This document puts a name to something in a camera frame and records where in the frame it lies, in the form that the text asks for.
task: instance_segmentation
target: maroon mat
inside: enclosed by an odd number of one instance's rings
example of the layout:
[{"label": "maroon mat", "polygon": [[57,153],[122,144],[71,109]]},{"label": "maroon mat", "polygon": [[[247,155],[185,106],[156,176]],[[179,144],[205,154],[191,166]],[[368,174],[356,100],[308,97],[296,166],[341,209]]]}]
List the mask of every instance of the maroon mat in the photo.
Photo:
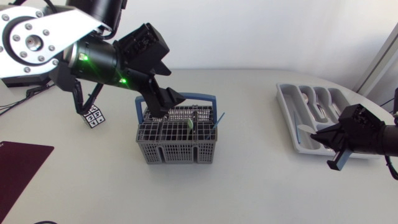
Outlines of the maroon mat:
[{"label": "maroon mat", "polygon": [[0,223],[54,147],[0,142]]}]

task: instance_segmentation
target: basket handle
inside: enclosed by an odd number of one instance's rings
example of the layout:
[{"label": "basket handle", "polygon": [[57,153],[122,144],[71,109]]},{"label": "basket handle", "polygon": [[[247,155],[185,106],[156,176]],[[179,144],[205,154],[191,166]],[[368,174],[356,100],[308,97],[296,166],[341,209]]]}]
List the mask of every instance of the basket handle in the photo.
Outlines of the basket handle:
[{"label": "basket handle", "polygon": [[[201,94],[201,93],[179,93],[185,99],[189,100],[203,100],[203,101],[210,101],[212,106],[213,106],[213,122],[217,122],[217,102],[216,102],[216,96],[213,95],[207,95],[207,94]],[[137,110],[137,117],[138,117],[138,123],[142,124],[144,122],[144,117],[142,114],[142,106],[141,103],[144,101],[144,97],[142,96],[137,96],[136,97],[136,110]]]}]

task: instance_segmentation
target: screw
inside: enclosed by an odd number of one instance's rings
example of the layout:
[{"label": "screw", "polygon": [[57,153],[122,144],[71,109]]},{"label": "screw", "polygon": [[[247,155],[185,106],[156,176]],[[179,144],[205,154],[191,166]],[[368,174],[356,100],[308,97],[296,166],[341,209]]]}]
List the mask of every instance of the screw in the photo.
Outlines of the screw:
[{"label": "screw", "polygon": [[20,41],[21,38],[18,35],[13,35],[12,39],[15,41]]},{"label": "screw", "polygon": [[37,16],[37,17],[42,17],[42,16],[43,16],[43,12],[37,11],[37,12],[36,12],[36,16]]},{"label": "screw", "polygon": [[3,14],[1,16],[1,19],[3,19],[4,21],[8,21],[10,19],[10,17],[7,14]]},{"label": "screw", "polygon": [[21,57],[27,57],[27,53],[26,53],[26,52],[21,52],[21,53],[19,53],[19,55],[20,55]]},{"label": "screw", "polygon": [[25,28],[26,28],[27,30],[31,30],[31,29],[32,29],[32,25],[31,25],[31,24],[25,24]]}]

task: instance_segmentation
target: white table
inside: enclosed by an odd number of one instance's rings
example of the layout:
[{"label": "white table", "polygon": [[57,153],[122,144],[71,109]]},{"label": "white table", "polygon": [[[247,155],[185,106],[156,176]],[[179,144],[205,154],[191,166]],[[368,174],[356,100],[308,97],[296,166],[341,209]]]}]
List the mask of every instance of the white table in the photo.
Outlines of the white table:
[{"label": "white table", "polygon": [[[226,115],[212,165],[147,165],[135,142],[134,91],[105,86],[95,104],[106,122],[90,129],[72,94],[54,87],[0,117],[0,141],[55,147],[4,223],[398,222],[398,182],[384,159],[350,159],[338,172],[330,157],[293,150],[276,83],[335,84],[275,70],[176,70],[157,80],[217,96]],[[86,93],[93,87],[83,82]],[[26,89],[1,85],[0,105]],[[377,105],[345,93],[392,124]]]}]

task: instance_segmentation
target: white wall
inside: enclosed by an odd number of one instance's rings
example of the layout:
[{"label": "white wall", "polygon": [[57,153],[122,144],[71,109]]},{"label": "white wall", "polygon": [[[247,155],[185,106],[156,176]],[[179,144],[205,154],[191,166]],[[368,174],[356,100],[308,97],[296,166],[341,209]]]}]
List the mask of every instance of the white wall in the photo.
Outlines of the white wall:
[{"label": "white wall", "polygon": [[[379,83],[367,96],[368,99],[382,105],[393,99],[396,88],[398,88],[398,60],[391,66],[386,74],[380,79]],[[390,112],[394,107],[394,101],[385,104],[383,108]]]},{"label": "white wall", "polygon": [[170,68],[293,70],[352,88],[397,9],[396,0],[129,0],[116,38],[151,22],[171,49]]}]

